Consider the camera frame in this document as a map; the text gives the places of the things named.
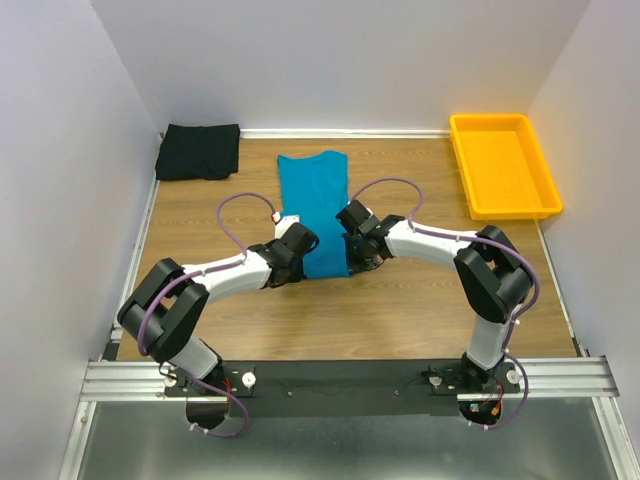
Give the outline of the blue t shirt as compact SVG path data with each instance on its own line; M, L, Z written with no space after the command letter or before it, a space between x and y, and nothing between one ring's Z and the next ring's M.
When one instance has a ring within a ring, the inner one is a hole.
M277 158L283 213L297 215L300 223L319 238L305 255L309 279L349 275L344 229L336 215L347 206L348 157L329 150L306 158Z

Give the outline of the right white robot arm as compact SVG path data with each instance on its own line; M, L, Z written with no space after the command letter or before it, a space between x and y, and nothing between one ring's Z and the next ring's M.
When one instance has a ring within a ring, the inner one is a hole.
M336 219L345 230L347 262L354 274L371 271L391 258L423 260L457 273L475 313L460 379L474 392L493 384L516 320L540 293L532 265L505 233L492 225L477 232L454 231L427 227L400 215L379 219L357 200Z

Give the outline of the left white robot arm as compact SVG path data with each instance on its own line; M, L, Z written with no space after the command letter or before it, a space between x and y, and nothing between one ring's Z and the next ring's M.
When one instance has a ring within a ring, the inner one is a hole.
M117 322L136 340L141 355L172 364L197 393L212 394L223 386L225 372L222 357L194 334L205 307L245 291L303 280L303 259L318 245L315 233L294 222L281 236L234 257L199 265L162 259L124 301Z

